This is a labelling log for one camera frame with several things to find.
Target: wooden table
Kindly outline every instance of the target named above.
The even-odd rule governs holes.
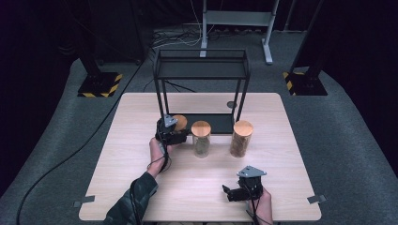
[[[170,113],[229,113],[233,93],[168,94]],[[156,94],[127,93],[121,98],[86,196],[80,219],[103,220],[107,211],[141,176],[149,163],[149,140],[160,118]],[[157,177],[159,189],[150,199],[144,221],[251,221],[244,202],[228,202],[222,185],[239,188],[236,173],[251,165],[268,174],[262,183],[272,195],[275,221],[321,218],[292,128],[277,94],[248,93],[241,120],[253,124],[243,158],[229,153],[231,135],[210,138],[209,155],[193,153],[192,137],[172,154],[171,168]]]

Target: white desk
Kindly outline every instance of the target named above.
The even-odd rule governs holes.
[[[266,37],[262,38],[262,46],[264,56],[266,57],[266,63],[268,65],[272,65],[273,62],[271,51],[269,49],[269,39],[275,22],[278,5],[279,0],[274,0],[271,12],[221,11],[207,10],[207,0],[203,0],[203,38],[201,48],[207,48],[208,24],[267,26]],[[206,57],[206,51],[201,51],[200,55],[201,57]]]

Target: jacket sleeve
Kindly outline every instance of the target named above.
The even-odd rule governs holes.
[[[158,189],[158,183],[151,174],[145,172],[140,178],[136,180],[134,185],[135,206],[140,217],[144,217],[145,210],[148,206],[149,198],[155,194]],[[133,212],[130,190],[128,189],[124,195],[117,201],[117,203],[108,211],[104,225],[130,225],[136,224],[136,218]]]

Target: desk leg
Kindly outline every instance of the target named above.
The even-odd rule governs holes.
[[[203,20],[202,20],[202,45],[201,49],[207,48],[207,0],[203,0]],[[206,57],[206,51],[200,51],[201,57]]]
[[[269,49],[269,39],[271,38],[272,28],[273,28],[273,24],[275,22],[276,10],[278,8],[278,5],[279,5],[279,0],[275,0],[271,15],[269,16],[267,35],[266,35],[266,38],[262,39],[264,56],[266,57],[266,63],[268,65],[272,65],[272,56],[271,56],[271,51]]]

